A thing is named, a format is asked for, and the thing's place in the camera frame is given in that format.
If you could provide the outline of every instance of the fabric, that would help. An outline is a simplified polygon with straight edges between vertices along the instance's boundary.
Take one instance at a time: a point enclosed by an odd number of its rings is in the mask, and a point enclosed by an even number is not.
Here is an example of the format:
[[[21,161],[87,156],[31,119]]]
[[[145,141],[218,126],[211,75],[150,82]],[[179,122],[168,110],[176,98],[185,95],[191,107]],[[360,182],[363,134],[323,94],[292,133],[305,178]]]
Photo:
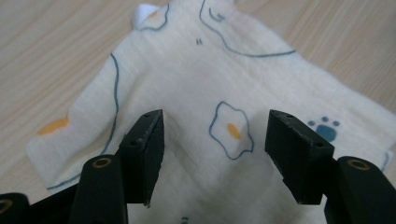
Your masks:
[[[113,154],[144,113],[162,109],[163,168],[151,207],[132,223],[325,223],[297,205],[264,151],[270,109],[384,169],[396,117],[352,91],[230,0],[176,0],[114,49],[65,118],[27,153],[47,188],[78,182],[82,164]]]

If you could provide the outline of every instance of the blue paw print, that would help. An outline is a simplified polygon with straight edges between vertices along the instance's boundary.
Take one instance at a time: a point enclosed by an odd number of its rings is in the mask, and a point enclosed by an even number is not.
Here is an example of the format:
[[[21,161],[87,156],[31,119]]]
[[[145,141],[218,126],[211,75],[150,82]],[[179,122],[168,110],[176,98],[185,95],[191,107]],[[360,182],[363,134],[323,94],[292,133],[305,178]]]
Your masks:
[[[315,129],[322,138],[326,139],[328,142],[332,142],[335,140],[337,136],[337,131],[335,130],[336,127],[340,126],[340,122],[335,120],[332,124],[328,124],[329,118],[323,117],[321,118],[321,124]],[[309,120],[308,125],[314,127],[316,123],[313,120]]]

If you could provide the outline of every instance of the cloth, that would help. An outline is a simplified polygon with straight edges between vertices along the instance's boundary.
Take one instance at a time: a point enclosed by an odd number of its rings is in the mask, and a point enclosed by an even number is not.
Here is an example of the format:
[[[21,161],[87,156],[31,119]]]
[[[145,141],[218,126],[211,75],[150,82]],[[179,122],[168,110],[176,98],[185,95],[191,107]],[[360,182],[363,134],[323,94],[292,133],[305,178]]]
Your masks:
[[[270,109],[290,113],[335,146],[380,168],[396,117],[307,62],[230,0],[176,0],[114,49],[65,118],[27,153],[52,192],[83,163],[113,154],[144,113],[162,109],[165,153],[151,207],[132,223],[325,223],[297,205],[264,151]]]

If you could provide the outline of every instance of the table surface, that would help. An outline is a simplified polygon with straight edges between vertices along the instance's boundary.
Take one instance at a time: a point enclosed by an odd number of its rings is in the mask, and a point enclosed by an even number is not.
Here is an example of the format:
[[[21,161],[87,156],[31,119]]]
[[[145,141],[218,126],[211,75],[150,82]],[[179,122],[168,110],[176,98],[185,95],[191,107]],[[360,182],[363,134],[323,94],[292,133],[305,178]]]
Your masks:
[[[24,148],[40,127],[64,117],[131,32],[140,2],[0,1],[0,194],[23,192],[31,203],[49,195]],[[396,1],[235,3],[308,61],[396,113]],[[385,172],[393,185],[395,163]]]

